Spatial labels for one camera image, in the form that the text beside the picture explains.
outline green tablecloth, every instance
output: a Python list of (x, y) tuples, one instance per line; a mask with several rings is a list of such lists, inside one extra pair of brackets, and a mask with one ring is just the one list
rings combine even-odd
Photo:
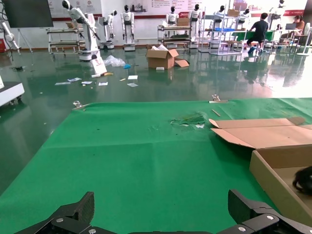
[[(251, 149), (216, 136), (207, 118), (302, 116), (312, 123), (311, 106), (312, 98), (247, 99), (99, 103), (73, 111), (0, 197), (1, 233), (44, 220), (87, 191), (95, 192), (92, 224), (118, 234), (216, 233), (235, 224), (229, 189), (272, 203), (249, 172)], [(194, 113), (204, 116), (193, 121), (203, 129), (180, 125)]]
[[(268, 40), (268, 41), (272, 41), (273, 40), (273, 33), (274, 31), (269, 31), (269, 32), (266, 32), (265, 34), (265, 39)], [(254, 35), (254, 32), (247, 32), (246, 34), (246, 40), (252, 38)], [(244, 37), (245, 37), (245, 32), (241, 32), (241, 33), (232, 33), (232, 36), (236, 37), (237, 36), (237, 41), (241, 41), (241, 40), (244, 40)]]

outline floor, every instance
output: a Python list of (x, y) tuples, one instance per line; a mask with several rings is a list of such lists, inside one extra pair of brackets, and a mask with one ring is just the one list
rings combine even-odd
[[(4, 81), (21, 81), (25, 88), (22, 103), (0, 107), (0, 195), (20, 173), (41, 145), (74, 108), (73, 102), (183, 101), (238, 98), (311, 97), (312, 57), (271, 52), (260, 57), (210, 56), (207, 53), (180, 53), (190, 67), (169, 71), (149, 69), (146, 49), (124, 53), (102, 51), (125, 60), (130, 69), (107, 66), (112, 76), (91, 78), (89, 63), (79, 62), (76, 54), (55, 59), (46, 51), (13, 54), (14, 62), (0, 55), (0, 75)], [(24, 66), (17, 72), (12, 67)], [(130, 87), (129, 75), (138, 75)], [(55, 86), (71, 78), (94, 81), (82, 86), (79, 81)], [(107, 82), (108, 86), (98, 86)]]

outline television screen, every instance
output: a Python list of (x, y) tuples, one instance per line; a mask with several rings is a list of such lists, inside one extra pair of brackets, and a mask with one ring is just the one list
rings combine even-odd
[(48, 0), (2, 0), (11, 28), (53, 27)]

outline plastic bag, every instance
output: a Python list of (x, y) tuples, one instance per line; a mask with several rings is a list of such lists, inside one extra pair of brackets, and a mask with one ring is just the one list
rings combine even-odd
[(124, 65), (126, 65), (126, 63), (121, 58), (115, 58), (112, 55), (104, 60), (104, 64), (105, 66), (112, 65), (113, 67), (123, 67)]

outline laptop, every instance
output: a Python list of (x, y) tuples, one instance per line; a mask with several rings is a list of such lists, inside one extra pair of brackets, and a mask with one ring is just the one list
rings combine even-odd
[(292, 29), (295, 29), (296, 28), (296, 23), (286, 23), (286, 27), (285, 29), (286, 30), (292, 30)]

